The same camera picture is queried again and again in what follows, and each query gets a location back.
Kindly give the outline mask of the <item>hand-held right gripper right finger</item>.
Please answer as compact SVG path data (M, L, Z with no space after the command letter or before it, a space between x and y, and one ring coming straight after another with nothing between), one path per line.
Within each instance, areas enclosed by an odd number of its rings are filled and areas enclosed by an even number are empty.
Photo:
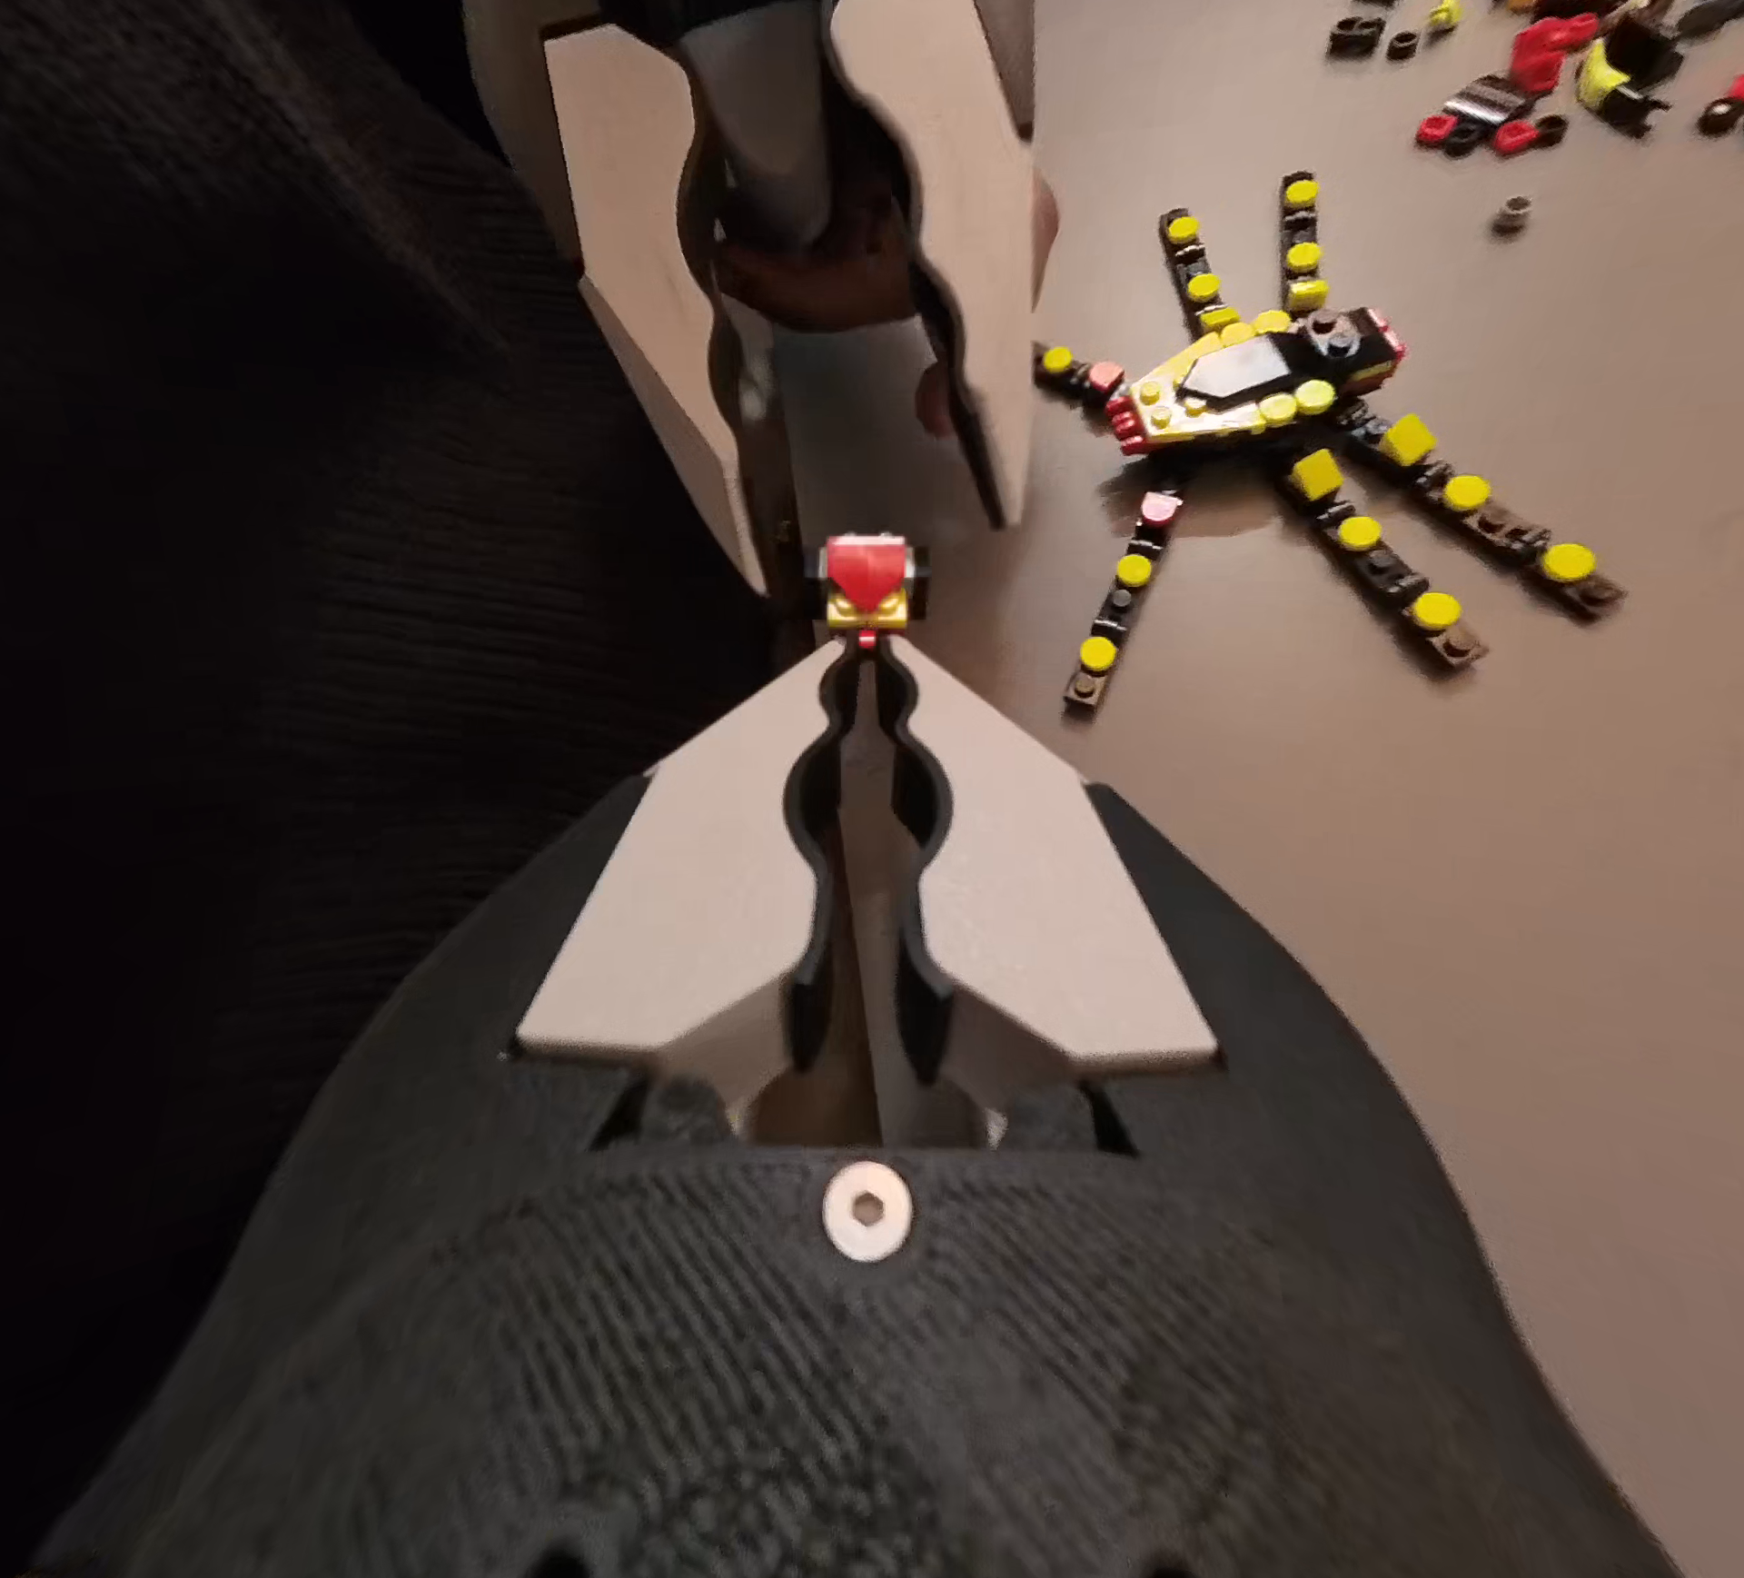
M1215 1036L1087 782L916 646L881 646L875 673L916 848L893 917L916 1080L1007 1113L1039 1086L1210 1065Z

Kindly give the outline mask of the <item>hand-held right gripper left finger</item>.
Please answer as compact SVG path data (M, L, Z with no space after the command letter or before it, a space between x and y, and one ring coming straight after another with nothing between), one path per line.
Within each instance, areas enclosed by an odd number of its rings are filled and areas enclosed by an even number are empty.
M706 1084L752 1130L864 1127L840 829L858 691L858 652L820 646L644 773L523 1056Z

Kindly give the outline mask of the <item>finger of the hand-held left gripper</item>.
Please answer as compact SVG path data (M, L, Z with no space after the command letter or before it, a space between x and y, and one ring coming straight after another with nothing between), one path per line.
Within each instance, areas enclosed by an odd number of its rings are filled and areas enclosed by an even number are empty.
M990 527L1022 519L1031 464L1035 160L975 0L835 0L844 91L898 150L916 306Z
M687 67L599 0L462 0L471 81L676 475L756 593L792 593L772 333L722 300L725 156Z

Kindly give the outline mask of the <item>yellow black lego spider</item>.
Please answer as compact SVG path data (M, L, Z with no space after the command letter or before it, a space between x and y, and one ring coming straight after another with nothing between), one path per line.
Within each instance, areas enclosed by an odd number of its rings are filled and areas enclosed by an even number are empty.
M1035 345L1035 384L1085 415L1127 465L1147 465L1144 493L1063 687L1063 709L1090 718L1158 586L1194 475L1249 465L1304 534L1364 605L1432 670L1460 673L1486 657L1461 598L1432 583L1350 491L1370 470L1419 511L1469 543L1571 619L1624 606L1625 586L1598 554L1505 504L1493 478L1442 452L1421 415L1381 415L1370 395L1405 364L1398 327L1373 304L1333 306L1323 277L1315 172L1287 172L1274 194L1277 277L1273 306L1244 317L1214 272L1206 233L1187 206L1158 218L1158 241L1191 342L1147 372Z

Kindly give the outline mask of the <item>red yellow lego spider head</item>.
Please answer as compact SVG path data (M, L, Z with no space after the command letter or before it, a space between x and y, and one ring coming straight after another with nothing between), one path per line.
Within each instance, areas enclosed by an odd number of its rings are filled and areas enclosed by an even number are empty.
M843 533L807 561L808 614L848 650L870 652L929 612L926 546L897 533Z

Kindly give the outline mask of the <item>person's left hand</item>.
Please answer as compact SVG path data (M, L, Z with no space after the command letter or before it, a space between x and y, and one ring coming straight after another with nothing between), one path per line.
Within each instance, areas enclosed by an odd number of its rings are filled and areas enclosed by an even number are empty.
M722 238L713 274L725 296L795 333L836 336L916 314L903 218L886 189L843 194L825 233L795 250Z

